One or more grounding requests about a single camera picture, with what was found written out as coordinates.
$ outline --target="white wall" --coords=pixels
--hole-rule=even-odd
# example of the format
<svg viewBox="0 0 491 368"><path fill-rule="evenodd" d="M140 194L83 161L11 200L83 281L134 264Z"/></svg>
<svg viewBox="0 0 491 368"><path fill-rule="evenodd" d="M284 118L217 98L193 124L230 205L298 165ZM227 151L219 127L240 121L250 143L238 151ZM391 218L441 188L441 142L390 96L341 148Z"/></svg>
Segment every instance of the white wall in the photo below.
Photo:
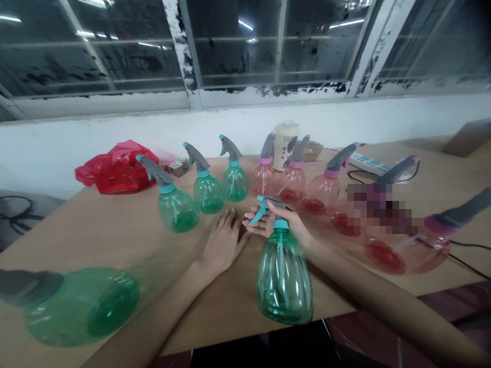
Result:
<svg viewBox="0 0 491 368"><path fill-rule="evenodd" d="M380 143L456 132L464 123L491 117L489 94L343 100L99 116L0 125L0 189L68 199L82 188L74 169L117 142L132 139L159 155L185 155L188 141L205 157L218 157L218 136L243 154L258 154L265 136L284 120L326 147L354 141Z"/></svg>

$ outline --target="wooden table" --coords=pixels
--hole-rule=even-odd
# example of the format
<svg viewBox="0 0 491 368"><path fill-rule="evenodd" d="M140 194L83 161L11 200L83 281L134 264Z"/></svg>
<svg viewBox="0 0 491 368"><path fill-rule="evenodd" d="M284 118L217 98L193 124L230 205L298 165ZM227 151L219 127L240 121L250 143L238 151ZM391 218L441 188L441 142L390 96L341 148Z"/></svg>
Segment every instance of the wooden table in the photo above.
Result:
<svg viewBox="0 0 491 368"><path fill-rule="evenodd" d="M392 165L394 161L416 154L421 157L418 175L408 193L417 215L427 215L459 205L491 185L491 155L460 158L439 152L445 140L411 140L367 145L358 152ZM334 151L324 150L323 159ZM258 157L247 156L241 164L252 172ZM221 179L226 158L209 160L211 172ZM304 165L307 180L323 172L325 161ZM192 193L196 178L194 167L175 184ZM346 170L340 175L341 187L352 182ZM167 231L159 218L154 186L138 194L103 196L95 188L85 188L61 206L35 229L24 235L0 255L0 268L68 272L85 267L123 268L139 278L147 306L171 285L201 252L215 216L201 214L198 226L177 235ZM243 214L256 204L249 196L233 205ZM491 210L467 225L456 240L490 244ZM325 225L307 219L310 230L320 235ZM253 236L234 265L217 278L191 305L175 327L163 354L171 354L210 344L280 329L258 311L255 302L257 264L264 239ZM491 253L478 248L453 246L452 253L480 271L491 275ZM312 274L314 319L348 313L356 309L349 298L317 272ZM482 280L464 267L446 261L436 270L404 277L384 275L414 295L423 295ZM35 341L24 326L23 311L0 302L0 367L79 367L103 343L76 348L46 347Z"/></svg>

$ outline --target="black cable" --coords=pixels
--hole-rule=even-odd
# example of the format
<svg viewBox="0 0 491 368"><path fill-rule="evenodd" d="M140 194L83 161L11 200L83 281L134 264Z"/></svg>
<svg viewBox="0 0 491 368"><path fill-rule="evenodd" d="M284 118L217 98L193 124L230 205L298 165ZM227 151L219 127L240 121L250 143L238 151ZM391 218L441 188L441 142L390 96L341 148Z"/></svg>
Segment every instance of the black cable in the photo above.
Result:
<svg viewBox="0 0 491 368"><path fill-rule="evenodd" d="M43 216L30 214L30 212L32 211L32 208L34 207L34 203L31 199L29 199L27 197L22 197L22 196L0 197L0 199L5 199L5 198L20 198L20 199L26 200L28 202L27 208L15 216L7 216L4 214L0 214L0 220L9 220L10 227L12 228L12 230L14 230L19 235L24 235L26 232L28 232L30 229L32 229L31 226L20 223L19 221L21 221L21 220L36 220L36 221L44 220Z"/></svg>
<svg viewBox="0 0 491 368"><path fill-rule="evenodd" d="M420 163L420 161L418 161L418 163L416 164L416 170L414 171L414 174L413 174L411 177L409 177L409 178L407 178L407 179L403 179L403 180L398 180L397 182L408 181L408 180L413 179L413 178L416 176L416 174L418 173L418 171L419 171L419 163ZM355 177L353 177L353 176L351 175L352 173L355 173L355 172L365 172L365 173L368 173L368 174L375 175L376 177L380 177L380 175L375 174L375 173L372 173L372 172L370 172L370 171L366 171L366 170L351 170L351 171L348 171L348 176L349 176L349 178L350 178L350 179L352 179L352 180L355 180L355 181L357 181L357 182L359 182L359 183L361 183L361 184L366 184L366 183L362 182L362 181L361 181L361 180L359 180L359 179L356 179Z"/></svg>
<svg viewBox="0 0 491 368"><path fill-rule="evenodd" d="M449 257L450 258L453 258L454 260L456 260L457 262L460 262L462 265L464 265L465 267L467 267L469 270L471 270L472 272L474 272L475 274L481 276L482 278L485 278L487 279L488 281L491 281L491 278L489 276L486 276L485 274L483 274L482 272L476 270L474 267L468 265L467 263L465 263L463 260L461 260L460 258L457 258L456 256L454 256L453 254L449 254Z"/></svg>
<svg viewBox="0 0 491 368"><path fill-rule="evenodd" d="M459 243L459 242L456 242L455 240L450 240L451 243L454 243L454 244L457 244L457 245L461 245L461 246L469 246L469 247L478 247L478 248L483 248L483 249L487 249L487 250L491 250L491 247L488 247L488 246L485 246L485 245L481 245L481 244L467 244L467 243Z"/></svg>

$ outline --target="window pane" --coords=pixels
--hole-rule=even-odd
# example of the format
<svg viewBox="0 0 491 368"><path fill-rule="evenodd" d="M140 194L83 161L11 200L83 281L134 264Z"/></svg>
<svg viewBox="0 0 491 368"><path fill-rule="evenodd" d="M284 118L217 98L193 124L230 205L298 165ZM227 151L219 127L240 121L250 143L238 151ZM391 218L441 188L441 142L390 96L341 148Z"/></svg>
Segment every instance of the window pane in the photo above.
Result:
<svg viewBox="0 0 491 368"><path fill-rule="evenodd" d="M162 0L4 0L0 32L13 96L184 89Z"/></svg>
<svg viewBox="0 0 491 368"><path fill-rule="evenodd" d="M380 78L491 75L491 3L417 0Z"/></svg>
<svg viewBox="0 0 491 368"><path fill-rule="evenodd" d="M372 1L287 0L283 13L281 0L186 3L202 85L210 87L346 79Z"/></svg>

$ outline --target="spray bottle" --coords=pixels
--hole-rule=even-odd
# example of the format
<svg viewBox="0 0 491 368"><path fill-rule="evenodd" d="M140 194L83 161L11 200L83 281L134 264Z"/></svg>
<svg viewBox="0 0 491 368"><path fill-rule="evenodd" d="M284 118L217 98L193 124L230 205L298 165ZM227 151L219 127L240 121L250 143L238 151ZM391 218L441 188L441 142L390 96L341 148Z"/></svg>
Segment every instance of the spray bottle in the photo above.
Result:
<svg viewBox="0 0 491 368"><path fill-rule="evenodd" d="M262 146L261 158L252 173L251 191L254 196L273 195L276 189L276 177L271 163L271 145L275 137L274 133L268 134Z"/></svg>
<svg viewBox="0 0 491 368"><path fill-rule="evenodd" d="M350 144L340 151L326 164L324 174L316 176L307 188L302 198L302 209L311 215L323 215L330 212L339 195L339 172L341 165L346 167L350 156L358 143Z"/></svg>
<svg viewBox="0 0 491 368"><path fill-rule="evenodd" d="M250 225L271 213L268 201L290 210L274 199L257 196L261 202ZM276 216L274 232L266 241L259 261L257 305L266 317L283 324L303 325L312 320L314 300L305 258L290 233L288 221Z"/></svg>
<svg viewBox="0 0 491 368"><path fill-rule="evenodd" d="M175 233L185 233L198 224L199 211L191 196L176 188L169 174L144 155L137 160L147 170L148 177L155 177L159 187L159 213L164 225Z"/></svg>
<svg viewBox="0 0 491 368"><path fill-rule="evenodd" d="M23 308L29 333L53 347L103 339L128 320L139 297L138 281L114 268L65 274L0 269L0 298Z"/></svg>
<svg viewBox="0 0 491 368"><path fill-rule="evenodd" d="M210 174L210 164L203 155L192 145L184 142L184 148L189 154L189 163L196 162L198 178L194 182L194 201L204 214L212 215L224 207L224 192L220 182Z"/></svg>
<svg viewBox="0 0 491 368"><path fill-rule="evenodd" d="M390 186L395 184L400 176L416 163L419 167L419 157L409 156L373 184L348 186L348 196L339 201L331 213L332 225L341 234L351 237L360 236L362 227L367 225L367 210L384 209L386 207L386 193L390 191Z"/></svg>
<svg viewBox="0 0 491 368"><path fill-rule="evenodd" d="M421 234L367 235L365 253L376 268L389 274L432 271L447 259L450 237L490 205L491 187L459 207L426 217Z"/></svg>
<svg viewBox="0 0 491 368"><path fill-rule="evenodd" d="M293 158L288 169L283 171L278 179L276 195L285 203L295 203L305 189L305 173L303 172L303 156L307 148L310 135L306 135L300 145L293 152Z"/></svg>
<svg viewBox="0 0 491 368"><path fill-rule="evenodd" d="M220 140L222 145L220 156L223 156L225 152L229 153L229 166L225 170L223 181L225 196L231 202L240 202L247 197L249 192L249 180L246 172L239 165L239 157L242 157L242 154L223 134L220 135Z"/></svg>

